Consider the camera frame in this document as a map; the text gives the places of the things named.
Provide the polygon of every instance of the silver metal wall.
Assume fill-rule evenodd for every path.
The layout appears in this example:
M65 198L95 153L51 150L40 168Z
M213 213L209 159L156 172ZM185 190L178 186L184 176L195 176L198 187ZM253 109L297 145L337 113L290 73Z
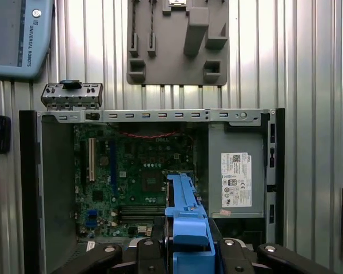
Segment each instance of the silver metal wall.
M343 0L230 0L230 75L221 88L130 86L126 0L57 0L51 54L34 83L0 81L13 149L0 156L0 273L22 260L18 110L44 84L103 82L105 109L286 108L286 245L343 273Z

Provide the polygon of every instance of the chip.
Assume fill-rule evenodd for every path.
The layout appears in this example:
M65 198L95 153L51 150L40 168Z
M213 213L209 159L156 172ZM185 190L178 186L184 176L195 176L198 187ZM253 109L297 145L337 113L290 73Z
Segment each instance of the chip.
M146 192L160 192L163 186L161 170L147 170L141 174L142 190Z
M102 202L104 199L103 191L101 190L94 190L93 191L93 201L94 202Z

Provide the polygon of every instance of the motherboard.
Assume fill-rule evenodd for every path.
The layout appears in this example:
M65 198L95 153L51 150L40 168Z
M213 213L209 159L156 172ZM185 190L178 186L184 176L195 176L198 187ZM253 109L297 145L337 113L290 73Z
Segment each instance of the motherboard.
M194 178L193 138L135 135L104 125L74 126L75 213L80 238L150 236L163 216L167 174Z

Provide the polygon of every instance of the gray tool holder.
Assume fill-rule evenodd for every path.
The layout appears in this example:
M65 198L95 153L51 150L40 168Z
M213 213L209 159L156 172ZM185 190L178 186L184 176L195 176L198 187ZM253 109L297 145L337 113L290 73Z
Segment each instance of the gray tool holder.
M129 0L130 84L226 84L228 0Z

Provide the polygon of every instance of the power supply label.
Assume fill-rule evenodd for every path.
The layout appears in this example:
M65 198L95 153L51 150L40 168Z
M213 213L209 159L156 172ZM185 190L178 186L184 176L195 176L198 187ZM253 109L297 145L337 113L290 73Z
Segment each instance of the power supply label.
M222 207L252 206L252 157L221 153Z

